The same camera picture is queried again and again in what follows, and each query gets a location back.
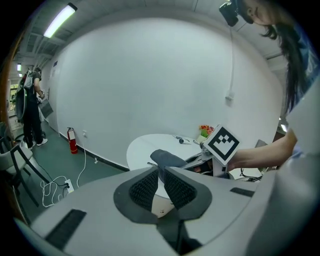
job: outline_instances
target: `red fire extinguisher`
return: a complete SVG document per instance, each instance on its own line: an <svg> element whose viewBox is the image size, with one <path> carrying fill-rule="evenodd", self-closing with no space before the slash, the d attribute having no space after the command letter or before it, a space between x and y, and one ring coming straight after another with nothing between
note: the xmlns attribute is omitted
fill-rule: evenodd
<svg viewBox="0 0 320 256"><path fill-rule="evenodd" d="M68 127L67 134L68 134L68 141L69 141L71 153L72 154L78 153L75 130L73 128Z"/></svg>

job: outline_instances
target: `green floor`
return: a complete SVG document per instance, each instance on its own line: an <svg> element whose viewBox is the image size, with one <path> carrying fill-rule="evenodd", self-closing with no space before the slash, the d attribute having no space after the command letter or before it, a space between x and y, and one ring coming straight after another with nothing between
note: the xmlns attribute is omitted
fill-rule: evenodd
<svg viewBox="0 0 320 256"><path fill-rule="evenodd" d="M65 176L67 179L71 180L71 183L76 190L78 188L78 175L84 168L85 154L80 150L77 154L71 154L68 142L60 137L54 130L52 130L46 122L42 123L42 129L46 133L48 142L40 147L35 146L34 149L32 149L33 157L36 160L35 162L32 159L32 164L50 181L51 179L40 166L42 166L53 179L58 176ZM29 167L27 167L27 169L30 171L31 176L28 176L24 172L22 175L35 199L38 201L39 207L36 207L31 201L22 185L19 186L19 202L22 206L21 209L26 216L27 221L31 223L46 208L42 205L43 193L42 188L40 187L41 178L38 177ZM95 163L95 160L87 155L86 168L80 176L79 186L98 179L121 174L122 172L123 171L102 162ZM59 184L63 184L64 181L64 178L59 178L56 180L56 182ZM49 192L48 187L49 186L47 186L45 190L46 194ZM52 194L55 189L56 185L52 184L51 196L46 196L44 199L44 204L46 206L51 204ZM63 190L58 187L53 199L54 203L58 202L58 195L62 195L62 191Z"/></svg>

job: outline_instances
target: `person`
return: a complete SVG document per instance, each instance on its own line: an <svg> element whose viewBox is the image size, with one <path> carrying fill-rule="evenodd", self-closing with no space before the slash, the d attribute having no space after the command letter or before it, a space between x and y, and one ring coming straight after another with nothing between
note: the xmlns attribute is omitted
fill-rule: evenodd
<svg viewBox="0 0 320 256"><path fill-rule="evenodd" d="M264 26L271 40L278 39L282 54L288 61L286 74L286 113L288 114L319 77L319 58L299 24L280 5L269 0L234 0L238 14L249 24ZM228 163L235 168L281 166L290 157L302 152L296 145L292 129L277 141L258 148L240 149Z"/></svg>
<svg viewBox="0 0 320 256"><path fill-rule="evenodd" d="M23 133L27 147L31 150L36 144L41 146L48 142L47 138L43 138L41 129L41 120L38 108L37 94L40 99L44 99L45 95L40 88L41 69L36 67L32 73L32 84L30 90L27 90L26 109L23 115Z"/></svg>

